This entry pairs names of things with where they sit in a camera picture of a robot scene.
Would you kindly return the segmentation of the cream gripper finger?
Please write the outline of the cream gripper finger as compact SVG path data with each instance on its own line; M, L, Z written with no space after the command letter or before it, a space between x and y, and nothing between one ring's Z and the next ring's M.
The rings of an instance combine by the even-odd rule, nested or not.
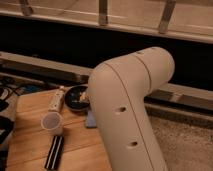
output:
M80 101L86 101L87 100L87 94L85 92L80 94Z

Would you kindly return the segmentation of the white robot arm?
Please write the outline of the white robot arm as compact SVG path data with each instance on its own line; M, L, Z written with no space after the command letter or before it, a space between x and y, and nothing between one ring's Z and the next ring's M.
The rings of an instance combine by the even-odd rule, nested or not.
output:
M168 171L154 135L144 98L168 83L171 54L151 47L96 66L87 96L112 171Z

